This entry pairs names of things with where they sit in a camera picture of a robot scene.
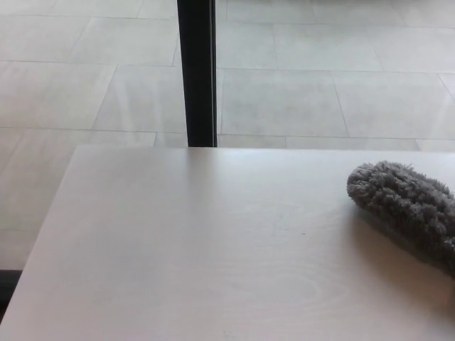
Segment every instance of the tiled floor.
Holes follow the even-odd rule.
[[[454,0],[217,0],[224,147],[455,151]],[[0,269],[78,144],[185,146],[176,0],[0,1]]]

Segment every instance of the gray floor tile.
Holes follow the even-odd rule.
[[[218,67],[275,69],[272,25],[223,23],[217,27]]]
[[[139,18],[177,18],[177,0],[145,0]]]
[[[65,62],[86,18],[0,16],[0,60]]]
[[[394,0],[395,8],[409,26],[455,28],[452,0]]]
[[[92,18],[70,61],[172,65],[176,20]]]
[[[223,88],[225,83],[225,71],[216,70],[216,115],[217,115],[217,133],[221,133],[223,123]]]
[[[21,129],[0,128],[0,174],[22,137],[22,133]]]
[[[185,131],[181,69],[119,66],[107,90],[94,128],[120,131]]]
[[[57,0],[49,14],[136,18],[141,3],[142,0]]]
[[[293,149],[333,149],[364,151],[417,151],[413,139],[357,139],[333,137],[286,137],[287,147]]]
[[[1,0],[0,15],[39,14],[49,12],[56,0]]]
[[[228,1],[229,0],[216,0],[215,1],[215,12],[216,22],[220,23],[226,21],[228,16]]]
[[[382,69],[364,28],[275,25],[274,29],[280,69],[342,71]]]
[[[392,0],[313,0],[319,23],[341,25],[389,25],[405,23]]]
[[[435,74],[334,72],[354,137],[455,139],[455,103]]]
[[[286,148],[286,138],[283,136],[219,135],[218,147]]]
[[[23,270],[38,231],[0,230],[0,269]]]
[[[225,70],[223,134],[347,136],[329,72]]]
[[[310,0],[229,0],[227,20],[245,23],[314,23]]]
[[[155,147],[185,148],[188,147],[186,134],[158,133],[155,139]]]
[[[455,31],[449,28],[369,27],[386,71],[455,72]]]
[[[9,63],[8,62],[0,62],[0,77],[3,75],[3,72],[7,69]]]
[[[90,144],[114,144],[119,146],[153,146],[155,133],[132,133],[130,131],[93,131]]]
[[[0,126],[90,129],[114,69],[10,63],[0,77]]]
[[[439,76],[452,97],[455,99],[455,74],[445,73]]]
[[[455,152],[455,140],[417,140],[421,151]]]
[[[0,229],[38,231],[88,131],[28,130],[0,176]]]

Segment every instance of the white table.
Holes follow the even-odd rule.
[[[454,282],[359,217],[346,178],[455,155],[79,148],[0,341],[451,340]]]

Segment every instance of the gray microfiber duster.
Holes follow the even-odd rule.
[[[348,194],[384,224],[381,232],[455,278],[455,199],[443,183],[400,163],[366,163]]]

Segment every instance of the tabletop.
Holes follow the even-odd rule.
[[[454,282],[346,194],[385,159],[455,188],[455,154],[80,147],[0,341],[453,340]]]

